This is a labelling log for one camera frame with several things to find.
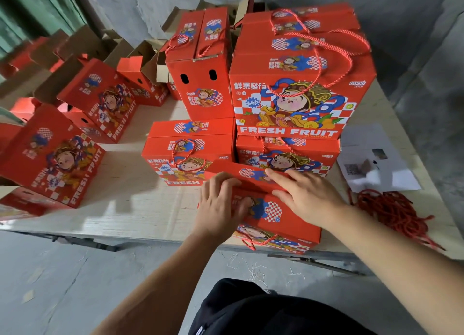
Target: person's left hand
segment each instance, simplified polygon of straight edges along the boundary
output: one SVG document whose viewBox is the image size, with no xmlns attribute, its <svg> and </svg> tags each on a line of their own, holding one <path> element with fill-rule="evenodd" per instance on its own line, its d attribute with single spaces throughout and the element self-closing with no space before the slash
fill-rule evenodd
<svg viewBox="0 0 464 335">
<path fill-rule="evenodd" d="M 206 238 L 217 246 L 232 236 L 253 204 L 250 197 L 243 198 L 232 215 L 232 188 L 241 184 L 232 175 L 220 172 L 201 186 L 193 235 Z"/>
</svg>

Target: hand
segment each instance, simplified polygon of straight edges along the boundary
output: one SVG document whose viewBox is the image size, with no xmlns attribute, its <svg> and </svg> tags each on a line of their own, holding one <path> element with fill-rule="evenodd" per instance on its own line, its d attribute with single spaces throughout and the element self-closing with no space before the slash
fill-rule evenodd
<svg viewBox="0 0 464 335">
<path fill-rule="evenodd" d="M 201 186 L 193 235 L 208 239 L 216 247 L 232 236 L 253 204 L 250 197 L 242 199 L 232 215 L 232 188 L 241 184 L 232 175 L 220 172 Z"/>
<path fill-rule="evenodd" d="M 343 215 L 343 210 L 351 208 L 335 187 L 319 175 L 296 170 L 287 170 L 285 173 L 294 180 L 266 169 L 266 174 L 287 190 L 274 190 L 272 194 L 307 223 L 330 230 L 334 220 Z"/>
</svg>

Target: floor crack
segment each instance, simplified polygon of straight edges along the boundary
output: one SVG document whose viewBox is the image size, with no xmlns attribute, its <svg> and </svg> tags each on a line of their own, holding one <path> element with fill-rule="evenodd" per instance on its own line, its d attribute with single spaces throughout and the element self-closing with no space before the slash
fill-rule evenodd
<svg viewBox="0 0 464 335">
<path fill-rule="evenodd" d="M 66 289 L 65 293 L 63 294 L 63 296 L 61 296 L 60 300 L 59 300 L 59 301 L 53 306 L 53 308 L 51 309 L 51 314 L 50 314 L 50 317 L 48 318 L 47 326 L 46 326 L 45 330 L 43 331 L 43 335 L 46 335 L 46 333 L 48 332 L 48 328 L 49 328 L 49 326 L 50 326 L 51 319 L 52 319 L 53 316 L 55 315 L 56 308 L 59 306 L 59 304 L 61 303 L 61 301 L 65 298 L 66 294 L 69 292 L 69 290 L 71 289 L 71 287 L 73 287 L 74 283 L 75 283 L 76 280 L 78 279 L 79 274 L 81 273 L 82 268 L 84 267 L 85 262 L 87 262 L 88 259 L 89 259 L 89 257 L 87 257 L 87 258 L 84 259 L 84 262 L 82 263 L 81 267 L 80 267 L 79 270 L 78 270 L 78 273 L 76 274 L 76 276 L 74 277 L 73 281 L 71 282 L 71 285 L 68 286 L 68 288 Z"/>
</svg>

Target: person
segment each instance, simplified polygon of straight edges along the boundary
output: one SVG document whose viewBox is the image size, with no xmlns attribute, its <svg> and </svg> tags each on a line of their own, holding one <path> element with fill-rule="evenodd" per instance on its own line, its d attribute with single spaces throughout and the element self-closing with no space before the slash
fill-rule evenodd
<svg viewBox="0 0 464 335">
<path fill-rule="evenodd" d="M 266 169 L 280 198 L 304 221 L 328 230 L 352 250 L 430 334 L 462 334 L 464 270 L 456 262 L 389 229 L 346 204 L 335 188 L 312 173 Z M 235 231 L 252 205 L 241 200 L 231 214 L 234 186 L 222 172 L 201 187 L 191 234 L 94 330 L 94 335 L 179 332 L 190 298 L 214 250 Z M 223 279 L 200 306 L 189 334 L 373 334 L 322 303 L 267 294 L 258 285 Z"/>
</svg>

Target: white paper sheet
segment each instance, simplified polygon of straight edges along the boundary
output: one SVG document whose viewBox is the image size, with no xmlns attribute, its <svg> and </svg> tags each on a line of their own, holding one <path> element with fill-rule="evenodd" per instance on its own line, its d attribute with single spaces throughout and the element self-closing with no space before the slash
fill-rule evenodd
<svg viewBox="0 0 464 335">
<path fill-rule="evenodd" d="M 353 192 L 421 189 L 380 124 L 346 126 L 337 162 Z"/>
</svg>

